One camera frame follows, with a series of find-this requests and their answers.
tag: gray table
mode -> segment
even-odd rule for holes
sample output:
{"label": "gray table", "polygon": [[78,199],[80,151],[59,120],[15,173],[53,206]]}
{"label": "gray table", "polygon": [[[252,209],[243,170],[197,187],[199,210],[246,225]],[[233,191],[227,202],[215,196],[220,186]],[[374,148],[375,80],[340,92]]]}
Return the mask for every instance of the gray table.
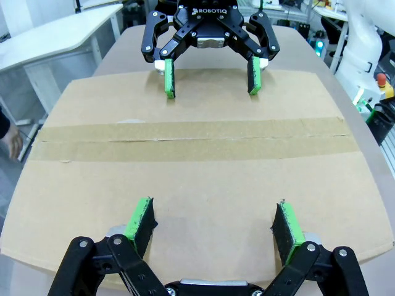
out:
{"label": "gray table", "polygon": [[[153,70],[153,64],[147,64],[140,53],[143,31],[144,27],[133,27],[123,32],[94,75]],[[315,55],[314,50],[299,33],[284,27],[275,27],[275,33],[280,43],[281,51],[269,67],[271,69],[314,72],[319,76],[354,133],[383,197],[391,225],[395,228],[395,199],[393,198],[395,181],[366,124],[329,68]],[[159,46],[163,46],[165,41],[170,39],[171,34],[172,32],[165,34],[159,40]],[[245,69],[246,61],[229,48],[221,50],[190,48],[175,62],[175,67]],[[292,104],[297,104],[297,102],[295,100],[290,101],[290,108]],[[393,266],[395,266],[395,251],[393,250],[362,265],[362,272],[370,295],[395,295]],[[12,275],[11,295],[46,295],[52,280],[53,277],[51,276],[16,263]],[[126,296],[128,294],[122,291],[100,289],[98,295]],[[321,293],[315,283],[305,282],[297,295],[318,296]]]}

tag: tape strip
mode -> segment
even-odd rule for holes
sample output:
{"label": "tape strip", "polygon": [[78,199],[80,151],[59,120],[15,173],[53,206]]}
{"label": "tape strip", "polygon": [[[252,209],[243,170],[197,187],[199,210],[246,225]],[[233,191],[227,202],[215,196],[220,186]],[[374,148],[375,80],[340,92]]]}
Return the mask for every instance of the tape strip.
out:
{"label": "tape strip", "polygon": [[203,162],[308,157],[359,150],[342,120],[320,118],[297,122],[143,123],[46,128],[35,142],[30,160]]}
{"label": "tape strip", "polygon": [[308,138],[311,136],[339,135],[351,135],[342,118],[308,118],[44,127],[36,141],[113,142],[175,139]]}

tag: robotiq logo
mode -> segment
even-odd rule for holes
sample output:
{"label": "robotiq logo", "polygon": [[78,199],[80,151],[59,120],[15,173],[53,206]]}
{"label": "robotiq logo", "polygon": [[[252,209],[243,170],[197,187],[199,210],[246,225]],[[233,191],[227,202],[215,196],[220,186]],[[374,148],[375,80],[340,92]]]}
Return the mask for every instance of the robotiq logo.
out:
{"label": "robotiq logo", "polygon": [[228,11],[226,9],[197,9],[194,8],[192,10],[192,15],[196,14],[227,14]]}

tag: cardboard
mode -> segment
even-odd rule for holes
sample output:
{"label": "cardboard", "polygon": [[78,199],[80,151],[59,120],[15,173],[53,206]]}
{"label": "cardboard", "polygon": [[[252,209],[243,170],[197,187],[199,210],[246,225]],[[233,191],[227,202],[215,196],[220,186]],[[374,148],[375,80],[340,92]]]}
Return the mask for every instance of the cardboard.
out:
{"label": "cardboard", "polygon": [[[55,272],[77,236],[101,240],[154,198],[144,259],[181,278],[273,279],[276,203],[292,203],[327,249],[368,260],[393,233],[365,158],[313,73],[176,71],[177,98],[153,72],[72,82],[39,133],[4,225],[1,252]],[[105,286],[123,287],[117,276]]]}

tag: metal screw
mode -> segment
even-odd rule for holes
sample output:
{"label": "metal screw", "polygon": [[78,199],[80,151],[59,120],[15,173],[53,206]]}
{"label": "metal screw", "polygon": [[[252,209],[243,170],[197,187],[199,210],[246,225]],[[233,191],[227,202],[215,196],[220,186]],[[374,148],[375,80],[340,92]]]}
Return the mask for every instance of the metal screw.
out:
{"label": "metal screw", "polygon": [[119,237],[117,237],[116,239],[114,239],[114,245],[120,245],[121,242],[122,242],[122,240],[121,240]]}
{"label": "metal screw", "polygon": [[174,289],[172,288],[166,288],[167,292],[171,295],[171,296],[176,296],[176,293],[174,291]]}
{"label": "metal screw", "polygon": [[314,246],[313,244],[309,244],[309,245],[307,245],[307,249],[308,249],[310,252],[314,252],[314,251],[315,251],[315,246]]}
{"label": "metal screw", "polygon": [[344,249],[341,249],[341,250],[339,251],[339,254],[340,254],[340,256],[345,257],[345,256],[347,256],[347,251],[344,250]]}
{"label": "metal screw", "polygon": [[80,247],[85,248],[88,245],[88,242],[86,240],[81,240],[80,242]]}
{"label": "metal screw", "polygon": [[251,294],[251,296],[261,296],[262,294],[263,294],[262,291],[256,290],[256,291],[254,291],[254,292]]}

